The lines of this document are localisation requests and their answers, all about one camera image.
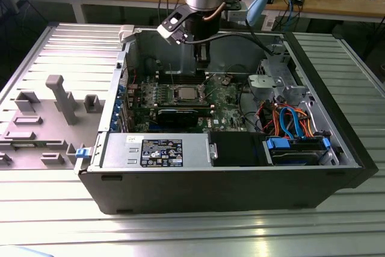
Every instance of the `metal workbench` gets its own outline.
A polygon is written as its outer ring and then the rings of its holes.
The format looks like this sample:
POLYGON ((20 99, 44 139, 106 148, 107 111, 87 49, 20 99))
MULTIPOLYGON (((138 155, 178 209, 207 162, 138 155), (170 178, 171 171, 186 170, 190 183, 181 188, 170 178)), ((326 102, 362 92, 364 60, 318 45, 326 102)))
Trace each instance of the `metal workbench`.
MULTIPOLYGON (((55 38, 56 28, 48 28, 15 79, 35 63, 44 47, 68 49, 85 29, 119 31, 118 26, 106 25, 67 28, 67 40, 55 38)), ((385 116, 378 113, 385 110, 383 87, 343 40, 318 34, 296 38, 380 169, 359 188, 338 191, 317 209, 105 215, 73 170, 0 170, 0 244, 54 256, 385 255, 385 116)), ((117 54, 116 39, 83 45, 94 55, 117 54)), ((101 67, 109 69, 108 63, 101 67)), ((107 71, 102 75, 111 77, 107 71)), ((12 110, 4 98, 14 80, 0 94, 2 126, 12 110)), ((82 98, 84 92, 78 93, 82 98)))

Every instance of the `blue cable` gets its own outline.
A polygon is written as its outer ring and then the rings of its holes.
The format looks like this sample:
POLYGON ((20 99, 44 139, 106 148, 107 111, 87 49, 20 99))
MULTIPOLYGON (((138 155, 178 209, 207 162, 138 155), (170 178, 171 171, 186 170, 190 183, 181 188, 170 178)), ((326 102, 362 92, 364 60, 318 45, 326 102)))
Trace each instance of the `blue cable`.
POLYGON ((285 122, 284 122, 284 120, 283 120, 283 117, 284 117, 284 115, 285 115, 285 111, 286 111, 286 110, 289 110, 289 111, 292 113, 292 115, 293 115, 295 132, 297 133, 297 135, 298 135, 300 138, 303 137, 303 131, 301 130, 301 127, 300 127, 300 121, 299 121, 299 119, 298 119, 298 116, 297 116, 296 112, 295 112, 292 108, 284 107, 284 108, 281 110, 281 112, 279 113, 279 124, 280 124, 282 130, 283 130, 285 133, 287 133, 287 135, 288 135, 291 139, 294 138, 294 136, 293 136, 293 135, 286 129, 286 127, 285 127, 285 122))
POLYGON ((286 22, 286 25, 285 25, 283 31, 286 31, 286 28, 287 28, 288 25, 290 24, 291 14, 293 13, 293 3, 291 3, 291 0, 288 0, 288 2, 289 2, 290 13, 289 13, 288 21, 286 22))

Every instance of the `floor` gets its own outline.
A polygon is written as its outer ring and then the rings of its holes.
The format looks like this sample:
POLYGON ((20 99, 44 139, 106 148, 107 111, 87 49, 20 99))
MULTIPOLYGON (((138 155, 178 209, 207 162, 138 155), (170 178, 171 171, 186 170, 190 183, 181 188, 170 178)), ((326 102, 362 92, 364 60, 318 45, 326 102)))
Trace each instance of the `floor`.
MULTIPOLYGON (((47 4, 34 2, 33 6, 50 22, 75 22, 72 8, 67 4, 47 4)), ((119 8, 98 5, 86 5, 86 15, 90 23, 135 25, 153 25, 156 22, 156 10, 152 8, 119 8)), ((262 27, 263 18, 256 28, 262 27)), ((37 37, 44 30, 46 22, 34 11, 28 3, 21 4, 19 14, 0 20, 0 87, 3 87, 9 77, 17 69, 20 62, 31 49, 37 37)), ((360 55, 367 39, 373 32, 368 23, 333 22, 329 20, 301 19, 297 25, 288 27, 288 31, 312 33, 338 33, 360 55)), ((383 48, 385 43, 378 44, 366 60, 366 64, 381 79, 385 76, 380 72, 380 66, 385 63, 383 48)))

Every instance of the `slotted aluminum plate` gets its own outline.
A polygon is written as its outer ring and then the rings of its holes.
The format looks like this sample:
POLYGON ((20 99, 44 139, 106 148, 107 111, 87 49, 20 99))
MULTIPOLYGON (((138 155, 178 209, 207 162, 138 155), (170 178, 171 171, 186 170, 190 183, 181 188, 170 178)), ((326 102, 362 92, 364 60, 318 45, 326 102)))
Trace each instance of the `slotted aluminum plate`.
POLYGON ((346 41, 329 34, 294 35, 372 159, 385 161, 382 83, 346 41))

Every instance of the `blue tab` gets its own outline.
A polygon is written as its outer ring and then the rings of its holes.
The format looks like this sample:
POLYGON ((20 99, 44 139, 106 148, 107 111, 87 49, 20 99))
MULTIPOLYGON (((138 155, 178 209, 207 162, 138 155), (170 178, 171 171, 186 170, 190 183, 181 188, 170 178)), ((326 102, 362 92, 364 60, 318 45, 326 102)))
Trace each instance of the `blue tab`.
POLYGON ((290 149, 290 143, 287 138, 269 138, 267 146, 268 149, 290 149))
POLYGON ((75 156, 77 158, 89 158, 91 157, 91 150, 89 147, 83 147, 82 149, 77 149, 75 156))
POLYGON ((117 122, 114 122, 114 121, 112 120, 111 123, 109 124, 109 127, 115 131, 115 130, 118 128, 118 127, 117 127, 117 122))
POLYGON ((113 120, 114 122, 117 121, 118 118, 119 118, 119 114, 113 114, 113 115, 112 115, 112 120, 113 120))
POLYGON ((266 144, 267 144, 267 148, 270 150, 272 148, 274 148, 274 144, 273 142, 271 141, 272 139, 270 138, 269 140, 267 140, 266 144))
POLYGON ((323 138, 322 141, 324 142, 325 147, 326 147, 327 149, 329 149, 330 146, 331 146, 331 145, 330 145, 329 139, 323 138))
POLYGON ((126 88, 122 86, 121 84, 118 85, 118 93, 124 93, 126 92, 126 88))

